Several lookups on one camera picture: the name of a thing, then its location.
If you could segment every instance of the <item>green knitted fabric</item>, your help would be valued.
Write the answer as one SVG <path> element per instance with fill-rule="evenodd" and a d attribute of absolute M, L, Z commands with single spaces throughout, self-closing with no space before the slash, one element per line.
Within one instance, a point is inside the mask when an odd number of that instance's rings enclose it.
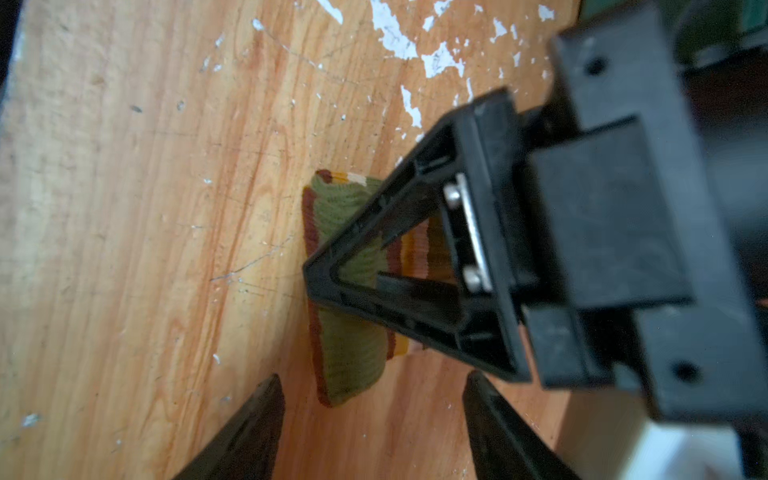
<path fill-rule="evenodd" d="M 373 195 L 381 184 L 368 179 L 360 184 L 327 184 L 319 176 L 312 179 L 317 193 L 314 204 L 315 225 L 320 243 L 328 240 Z M 341 267 L 342 280 L 375 286 L 376 274 L 387 270 L 386 252 L 380 240 L 374 240 Z M 387 332 L 382 326 L 356 316 L 320 307 L 323 328 L 323 375 L 328 398 L 333 406 L 368 389 L 384 372 Z"/>

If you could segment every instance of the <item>wooden table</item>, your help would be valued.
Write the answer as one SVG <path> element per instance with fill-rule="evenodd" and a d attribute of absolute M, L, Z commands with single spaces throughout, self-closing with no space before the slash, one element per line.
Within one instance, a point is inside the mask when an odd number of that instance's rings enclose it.
<path fill-rule="evenodd" d="M 473 94 L 539 104 L 576 7 L 330 3 L 343 23 L 319 0 L 27 2 L 0 137 L 0 476 L 169 478 L 278 372 L 274 478 L 474 477 L 467 366 L 395 359 L 343 407 L 317 402 L 301 187 L 386 176 Z M 414 51 L 380 41 L 385 6 Z M 463 77 L 398 58 L 442 42 Z M 554 444 L 568 395 L 503 391 Z"/>

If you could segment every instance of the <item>metal screw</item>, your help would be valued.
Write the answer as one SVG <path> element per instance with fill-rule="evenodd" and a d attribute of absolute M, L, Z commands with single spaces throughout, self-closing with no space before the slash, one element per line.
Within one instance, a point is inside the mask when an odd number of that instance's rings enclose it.
<path fill-rule="evenodd" d="M 462 193 L 458 190 L 456 184 L 445 184 L 442 188 L 442 194 L 445 196 L 445 202 L 451 210 L 455 210 L 462 204 Z"/>
<path fill-rule="evenodd" d="M 480 278 L 480 270 L 477 266 L 466 265 L 462 269 L 462 275 L 464 276 L 464 284 L 467 286 L 467 290 L 477 293 L 482 289 L 482 278 Z"/>

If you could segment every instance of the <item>wooden surface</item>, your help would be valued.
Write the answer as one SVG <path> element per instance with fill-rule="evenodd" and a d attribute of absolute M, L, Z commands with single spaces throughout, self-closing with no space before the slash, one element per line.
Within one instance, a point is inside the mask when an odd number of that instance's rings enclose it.
<path fill-rule="evenodd" d="M 432 2 L 389 0 L 463 78 L 394 57 L 366 0 L 331 0 L 342 25 L 317 0 L 26 2 L 0 134 L 0 476 L 169 478 L 278 372 L 274 478 L 473 478 L 454 360 L 317 402 L 300 189 L 321 167 L 386 176 L 470 78 L 540 103 L 576 10 L 545 0 L 542 21 L 539 1 L 454 0 L 427 32 Z M 522 45 L 490 42 L 493 18 Z M 554 442 L 567 394 L 503 389 Z"/>

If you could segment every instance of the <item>round hole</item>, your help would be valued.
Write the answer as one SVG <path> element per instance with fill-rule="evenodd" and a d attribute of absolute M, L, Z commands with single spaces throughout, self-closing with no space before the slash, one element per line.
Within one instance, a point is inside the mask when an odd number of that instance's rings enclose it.
<path fill-rule="evenodd" d="M 603 57 L 593 58 L 589 63 L 584 66 L 584 71 L 590 77 L 597 77 L 605 71 L 608 66 L 608 60 Z"/>
<path fill-rule="evenodd" d="M 681 381 L 685 383 L 698 383 L 701 380 L 699 367 L 691 362 L 677 362 L 672 365 L 672 372 Z"/>

